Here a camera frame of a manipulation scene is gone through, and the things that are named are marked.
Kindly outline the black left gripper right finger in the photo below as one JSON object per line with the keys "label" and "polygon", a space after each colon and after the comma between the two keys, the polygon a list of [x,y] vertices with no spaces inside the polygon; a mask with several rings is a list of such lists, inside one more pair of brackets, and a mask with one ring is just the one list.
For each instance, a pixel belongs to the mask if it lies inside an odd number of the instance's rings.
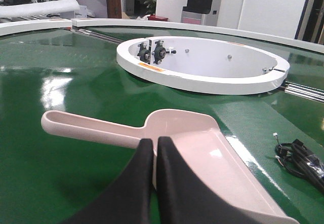
{"label": "black left gripper right finger", "polygon": [[158,139],[156,189],[162,223],[260,223],[207,187],[167,136]]}

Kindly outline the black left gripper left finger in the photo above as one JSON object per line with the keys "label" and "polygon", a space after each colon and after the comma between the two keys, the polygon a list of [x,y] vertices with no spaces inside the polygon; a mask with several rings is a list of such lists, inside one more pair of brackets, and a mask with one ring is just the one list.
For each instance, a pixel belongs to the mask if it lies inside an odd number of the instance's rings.
{"label": "black left gripper left finger", "polygon": [[152,171],[153,143],[144,138],[118,178],[66,223],[150,223]]}

